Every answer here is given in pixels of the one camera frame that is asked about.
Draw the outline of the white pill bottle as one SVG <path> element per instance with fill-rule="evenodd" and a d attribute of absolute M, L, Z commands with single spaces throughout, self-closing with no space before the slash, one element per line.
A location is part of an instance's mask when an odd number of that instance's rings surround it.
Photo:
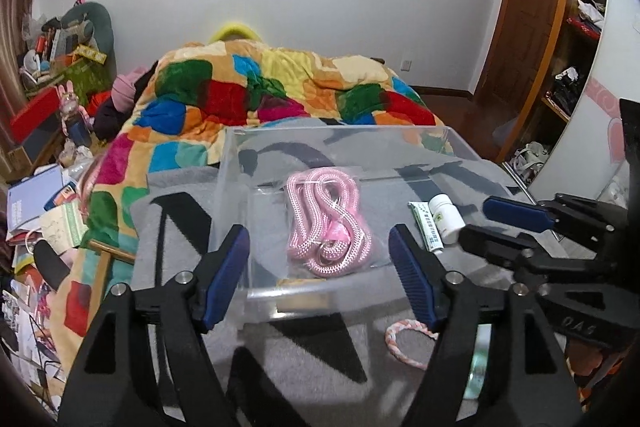
<path fill-rule="evenodd" d="M 457 243 L 459 233 L 465 227 L 465 222 L 449 196 L 446 194 L 434 196 L 428 202 L 428 208 L 430 208 L 442 243 L 445 245 Z"/>

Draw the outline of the white ointment tube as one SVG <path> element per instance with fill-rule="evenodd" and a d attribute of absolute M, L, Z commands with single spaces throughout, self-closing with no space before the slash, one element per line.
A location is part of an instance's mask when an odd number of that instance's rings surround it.
<path fill-rule="evenodd" d="M 434 218 L 426 202 L 408 202 L 408 207 L 416 220 L 424 247 L 432 254 L 441 254 L 444 251 L 444 243 L 440 238 Z"/>

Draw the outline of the pink white braided loop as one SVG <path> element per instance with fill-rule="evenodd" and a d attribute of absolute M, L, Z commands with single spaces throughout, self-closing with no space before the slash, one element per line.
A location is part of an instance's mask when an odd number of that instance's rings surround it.
<path fill-rule="evenodd" d="M 432 345 L 438 340 L 438 334 L 434 333 L 424 323 L 415 319 L 402 319 L 387 326 L 384 332 L 384 343 L 390 355 L 398 362 L 414 369 L 425 371 L 428 362 L 416 359 L 407 348 L 410 340 L 421 336 Z"/>

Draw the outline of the clear plastic storage box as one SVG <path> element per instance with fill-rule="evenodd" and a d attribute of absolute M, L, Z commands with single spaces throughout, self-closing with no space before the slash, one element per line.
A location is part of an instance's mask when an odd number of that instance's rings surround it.
<path fill-rule="evenodd" d="M 523 184 L 447 127 L 288 122 L 224 136 L 214 225 L 243 225 L 250 257 L 241 319 L 266 323 L 398 303 L 388 252 L 395 225 L 416 231 L 408 202 L 446 194 L 469 225 L 490 196 L 528 202 Z"/>

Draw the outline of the grey black patterned blanket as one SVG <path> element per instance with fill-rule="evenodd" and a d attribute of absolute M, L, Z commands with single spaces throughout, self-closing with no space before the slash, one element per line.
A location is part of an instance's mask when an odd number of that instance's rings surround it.
<path fill-rule="evenodd" d="M 224 321 L 205 336 L 209 358 L 243 424 L 396 426 L 422 373 L 388 351 L 390 325 L 411 317 L 388 254 L 394 225 L 413 227 L 410 204 L 448 195 L 484 225 L 484 200 L 521 192 L 448 128 L 346 126 L 316 118 L 230 129 L 212 165 L 162 144 L 131 207 L 139 235 L 132 285 L 167 282 L 216 249 L 231 225 L 250 232 L 250 257 Z M 352 274 L 320 280 L 286 253 L 294 173 L 345 171 L 360 195 L 372 254 Z"/>

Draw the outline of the wooden shelf unit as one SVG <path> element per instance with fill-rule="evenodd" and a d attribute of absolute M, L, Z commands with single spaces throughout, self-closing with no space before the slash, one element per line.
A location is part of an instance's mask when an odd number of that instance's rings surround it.
<path fill-rule="evenodd" d="M 524 13 L 523 27 L 542 29 L 538 40 L 524 43 L 532 51 L 532 68 L 518 68 L 524 87 L 512 98 L 516 113 L 504 125 L 496 161 L 508 161 L 530 142 L 550 153 L 559 142 L 584 91 L 602 34 L 583 4 L 605 13 L 606 0 L 536 0 L 536 13 Z"/>

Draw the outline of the wooden door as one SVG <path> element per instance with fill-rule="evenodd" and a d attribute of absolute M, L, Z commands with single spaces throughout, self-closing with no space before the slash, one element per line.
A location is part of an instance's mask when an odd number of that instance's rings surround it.
<path fill-rule="evenodd" d="M 477 88 L 480 104 L 511 116 L 521 112 L 544 56 L 557 6 L 558 0 L 503 0 Z"/>

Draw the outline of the pink bunny bottle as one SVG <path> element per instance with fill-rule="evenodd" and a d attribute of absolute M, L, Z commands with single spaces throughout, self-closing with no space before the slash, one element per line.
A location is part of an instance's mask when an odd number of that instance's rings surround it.
<path fill-rule="evenodd" d="M 60 112 L 62 131 L 66 139 L 76 146 L 90 147 L 92 143 L 92 119 L 87 109 L 80 104 L 74 85 L 70 80 L 60 83 L 58 91 L 58 111 Z"/>

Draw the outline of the colourful patchwork quilt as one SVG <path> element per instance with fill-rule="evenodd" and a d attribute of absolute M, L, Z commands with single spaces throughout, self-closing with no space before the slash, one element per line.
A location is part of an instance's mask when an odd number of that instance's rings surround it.
<path fill-rule="evenodd" d="M 86 239 L 134 253 L 131 206 L 151 173 L 213 166 L 224 130 L 288 118 L 436 126 L 396 72 L 361 55 L 324 57 L 254 40 L 189 43 L 167 52 L 80 198 Z"/>

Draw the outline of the pink knit hat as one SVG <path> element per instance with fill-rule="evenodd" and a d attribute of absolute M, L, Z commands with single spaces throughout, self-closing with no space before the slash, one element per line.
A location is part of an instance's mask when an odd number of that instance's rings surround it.
<path fill-rule="evenodd" d="M 134 108 L 149 82 L 152 72 L 137 67 L 128 74 L 116 76 L 111 89 L 111 99 L 118 113 L 128 114 Z"/>

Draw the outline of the red box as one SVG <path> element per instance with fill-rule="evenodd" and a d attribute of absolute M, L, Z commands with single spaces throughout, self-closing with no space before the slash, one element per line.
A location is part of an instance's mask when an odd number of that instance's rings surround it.
<path fill-rule="evenodd" d="M 60 99 L 55 87 L 47 87 L 40 91 L 20 113 L 11 118 L 10 129 L 14 142 L 23 143 L 43 121 L 56 113 L 58 104 Z"/>

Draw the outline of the yellow pillow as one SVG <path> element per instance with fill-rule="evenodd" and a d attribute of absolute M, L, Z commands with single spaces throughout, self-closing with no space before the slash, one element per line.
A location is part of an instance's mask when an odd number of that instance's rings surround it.
<path fill-rule="evenodd" d="M 220 26 L 209 38 L 208 42 L 228 42 L 233 40 L 262 41 L 262 38 L 250 26 L 238 22 L 230 22 Z"/>

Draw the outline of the grey neck pillow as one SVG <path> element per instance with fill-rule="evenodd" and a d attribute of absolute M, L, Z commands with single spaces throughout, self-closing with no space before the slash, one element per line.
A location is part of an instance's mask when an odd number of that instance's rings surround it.
<path fill-rule="evenodd" d="M 117 65 L 114 51 L 114 34 L 112 19 L 106 7 L 98 2 L 88 1 L 68 10 L 61 20 L 62 27 L 67 29 L 80 25 L 86 42 L 93 42 L 96 48 L 106 55 L 104 67 L 111 80 L 117 74 Z"/>

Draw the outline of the pink striped curtain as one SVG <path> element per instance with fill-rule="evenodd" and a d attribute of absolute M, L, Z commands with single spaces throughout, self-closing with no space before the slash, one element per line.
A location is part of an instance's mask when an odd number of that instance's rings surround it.
<path fill-rule="evenodd" d="M 1 150 L 14 147 L 10 120 L 26 104 L 18 75 L 17 57 L 23 52 L 23 20 L 32 14 L 34 0 L 1 0 Z"/>

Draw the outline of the white wall socket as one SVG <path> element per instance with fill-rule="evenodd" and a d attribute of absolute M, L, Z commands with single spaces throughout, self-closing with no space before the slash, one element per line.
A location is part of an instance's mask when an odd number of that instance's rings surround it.
<path fill-rule="evenodd" d="M 412 62 L 410 60 L 403 60 L 400 64 L 401 72 L 410 72 Z"/>

